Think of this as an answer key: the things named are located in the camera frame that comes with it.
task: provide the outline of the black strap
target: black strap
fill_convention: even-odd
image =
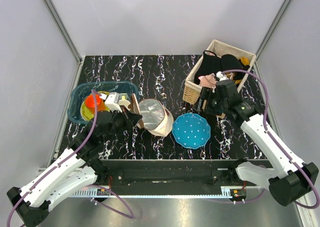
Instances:
[[[205,51],[203,51],[203,54],[205,54],[205,52],[210,52],[211,54],[214,54],[215,56],[217,56],[217,54],[216,54],[215,52],[212,52],[212,51],[210,51],[210,50],[205,50]]]

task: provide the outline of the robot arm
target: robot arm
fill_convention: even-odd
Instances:
[[[234,125],[253,139],[273,166],[273,169],[266,169],[245,159],[239,160],[231,169],[234,179],[248,181],[269,190],[282,206],[287,206],[311,191],[307,180],[293,162],[302,168],[312,183],[315,183],[319,172],[316,165],[312,162],[305,164],[268,125],[269,133],[292,157],[292,161],[288,159],[265,131],[261,112],[252,102],[242,99],[232,80],[221,78],[214,91],[203,87],[197,109],[211,115],[225,113]]]
[[[108,168],[98,159],[99,153],[105,148],[103,140],[121,130],[132,129],[142,118],[141,115],[129,112],[125,107],[122,107],[121,110],[99,111],[94,131],[79,152],[60,164],[82,144],[92,128],[93,121],[87,124],[82,133],[70,143],[69,148],[65,149],[61,156],[40,176],[22,188],[13,187],[7,192],[13,206],[29,192],[16,209],[26,227],[39,225],[50,211],[76,191],[88,185],[103,184],[108,180]],[[81,167],[80,172],[70,176],[75,169]],[[40,179],[43,180],[30,191]]]

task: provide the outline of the black cloth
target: black cloth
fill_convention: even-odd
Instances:
[[[250,65],[244,65],[240,59],[237,59],[232,54],[224,54],[218,57],[214,52],[210,50],[203,51],[203,60],[198,69],[198,71],[194,75],[193,82],[196,85],[200,84],[199,77],[207,76],[212,73],[216,74],[219,71],[228,71],[228,70],[245,70],[249,69]],[[235,73],[233,80],[242,80],[245,76],[245,73]]]
[[[203,51],[203,60],[198,69],[198,71],[194,75],[193,82],[196,85],[200,84],[200,80],[198,79],[200,76],[207,76],[212,73],[217,73],[221,71],[221,58],[219,58],[214,52],[210,50]]]

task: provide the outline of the blue plate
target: blue plate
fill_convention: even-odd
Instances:
[[[207,120],[197,113],[186,113],[173,123],[175,141],[185,148],[198,149],[210,139],[211,128]]]

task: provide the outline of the wicker basket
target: wicker basket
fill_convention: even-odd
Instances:
[[[216,53],[216,55],[219,57],[221,57],[225,54],[234,55],[237,59],[240,59],[241,57],[246,57],[250,61],[250,64],[249,64],[250,68],[248,69],[248,71],[250,71],[252,69],[252,66],[256,60],[256,55],[254,53],[244,51],[242,49],[239,49],[237,47],[233,47],[229,44],[220,42],[215,39],[211,42],[211,44],[209,45],[209,47],[206,50]],[[201,56],[199,61],[195,64],[195,66],[193,67],[193,69],[191,70],[191,72],[189,73],[189,75],[185,79],[184,92],[183,92],[182,99],[192,105],[194,105],[197,102],[197,100],[200,96],[200,92],[201,92],[201,87],[194,83],[194,79],[195,79],[195,74],[198,71],[198,69],[202,63],[203,58],[204,57]],[[241,83],[239,84],[239,86],[237,88],[238,92],[244,86],[244,83],[247,80],[247,78],[248,78],[248,74],[246,74],[243,77]]]

